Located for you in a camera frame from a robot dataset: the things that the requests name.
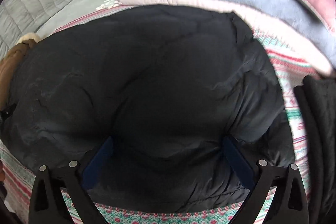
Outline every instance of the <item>fur trim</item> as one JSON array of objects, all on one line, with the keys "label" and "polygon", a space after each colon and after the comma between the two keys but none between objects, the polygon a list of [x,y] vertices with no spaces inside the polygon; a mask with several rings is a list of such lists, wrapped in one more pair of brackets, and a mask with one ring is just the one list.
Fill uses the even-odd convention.
[{"label": "fur trim", "polygon": [[29,32],[29,33],[23,35],[22,37],[20,37],[16,44],[19,44],[22,41],[25,41],[25,40],[28,40],[28,39],[33,39],[33,40],[35,40],[36,43],[38,43],[42,40],[37,34],[35,34],[33,32]]}]

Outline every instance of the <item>fair isle pattern blanket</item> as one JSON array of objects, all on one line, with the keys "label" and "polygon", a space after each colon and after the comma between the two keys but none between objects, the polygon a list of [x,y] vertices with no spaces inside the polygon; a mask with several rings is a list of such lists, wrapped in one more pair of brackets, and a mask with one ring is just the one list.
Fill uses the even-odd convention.
[{"label": "fair isle pattern blanket", "polygon": [[[91,20],[108,16],[121,10],[130,9],[133,6],[119,6],[112,9],[102,9],[74,20],[67,25],[57,29],[55,32],[78,24],[84,24]],[[275,69],[280,85],[283,90],[283,98],[285,101],[286,112],[289,125],[293,135],[293,145],[296,161],[298,165],[303,184],[305,187],[307,198],[310,193],[309,167],[307,158],[307,136],[305,133],[305,125],[303,123],[300,109],[296,102],[293,87],[301,84],[302,79],[306,75],[318,77],[316,71],[303,60],[296,52],[291,50],[283,42],[272,33],[261,32],[258,29],[253,30],[254,37],[260,41],[265,48],[271,63]],[[4,163],[6,172],[5,187],[8,192],[7,201],[15,210],[18,217],[28,223],[29,200],[31,196],[32,186],[35,176],[18,160],[16,160],[0,141],[0,156]],[[269,192],[262,210],[255,223],[261,224],[268,208],[272,202],[275,189]],[[67,193],[63,193],[63,198],[68,206],[69,212],[75,223],[82,223]],[[241,203],[231,204],[223,208],[210,209],[198,213],[184,214],[155,214],[145,212],[135,212],[123,210],[121,208],[107,207],[96,204],[99,211],[109,223],[122,224],[219,224],[228,223]]]}]

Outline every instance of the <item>bed sheet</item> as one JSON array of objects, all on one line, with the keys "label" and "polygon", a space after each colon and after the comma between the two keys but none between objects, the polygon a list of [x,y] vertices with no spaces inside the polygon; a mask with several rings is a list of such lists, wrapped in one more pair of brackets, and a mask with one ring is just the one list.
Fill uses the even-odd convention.
[{"label": "bed sheet", "polygon": [[[96,11],[58,28],[56,32],[78,24],[85,24],[88,21],[108,16],[121,10],[131,9],[132,7],[133,6],[119,6],[117,8]],[[271,31],[267,32],[265,30],[261,31],[259,29],[253,29],[253,34],[265,48],[282,87],[285,108],[293,135],[293,146],[296,158],[295,163],[299,167],[306,195],[309,199],[310,180],[307,158],[307,136],[300,109],[293,93],[293,87],[299,85],[306,75],[312,75],[315,78],[318,78],[318,75],[304,59],[290,49],[284,42],[281,42]],[[1,141],[0,156],[6,172],[5,187],[8,191],[7,201],[19,218],[24,223],[27,223],[29,200],[35,176],[9,153]],[[269,192],[263,209],[260,211],[255,223],[262,223],[271,204],[274,192],[275,189]],[[74,222],[82,223],[69,195],[63,193],[63,198]],[[233,218],[240,205],[241,203],[236,203],[223,208],[210,209],[198,213],[155,214],[128,211],[121,208],[96,204],[99,211],[109,223],[125,224],[154,224],[162,222],[167,224],[228,223]]]},{"label": "bed sheet", "polygon": [[68,22],[88,15],[96,10],[104,0],[72,0],[62,10],[52,16],[36,32],[41,38],[51,35],[57,28],[64,26]]}]

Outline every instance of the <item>black fabric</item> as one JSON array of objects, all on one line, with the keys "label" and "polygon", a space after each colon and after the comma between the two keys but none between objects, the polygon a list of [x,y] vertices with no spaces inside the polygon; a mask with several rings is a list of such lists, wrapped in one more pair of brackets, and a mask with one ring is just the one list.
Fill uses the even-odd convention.
[{"label": "black fabric", "polygon": [[114,156],[89,191],[110,206],[191,212],[243,200],[225,134],[256,159],[294,162],[278,79],[234,13],[154,5],[58,32],[16,71],[12,103],[1,139],[33,172],[113,136]]},{"label": "black fabric", "polygon": [[[336,184],[335,184],[335,133],[336,133],[336,83],[335,80],[315,80],[310,76],[303,79],[302,89],[305,94],[305,100],[299,99],[300,109],[302,113],[311,112],[316,121],[318,133],[308,135],[312,153],[308,157],[316,156],[316,164],[322,165],[316,169],[317,172],[323,171],[323,181],[320,176],[312,174],[312,185],[315,189],[322,186],[321,206],[318,210],[318,223],[329,223],[334,214],[331,208],[335,207],[336,201]],[[303,115],[307,132],[316,132],[311,117]],[[322,146],[322,155],[316,153],[319,148],[318,137]],[[321,193],[315,193],[310,198],[318,198]]]},{"label": "black fabric", "polygon": [[312,181],[310,201],[308,203],[309,224],[316,224],[320,214],[323,193],[324,166],[322,144],[315,118],[311,113],[303,88],[296,86],[294,88],[294,94],[305,122],[308,137],[308,162],[310,180]]}]

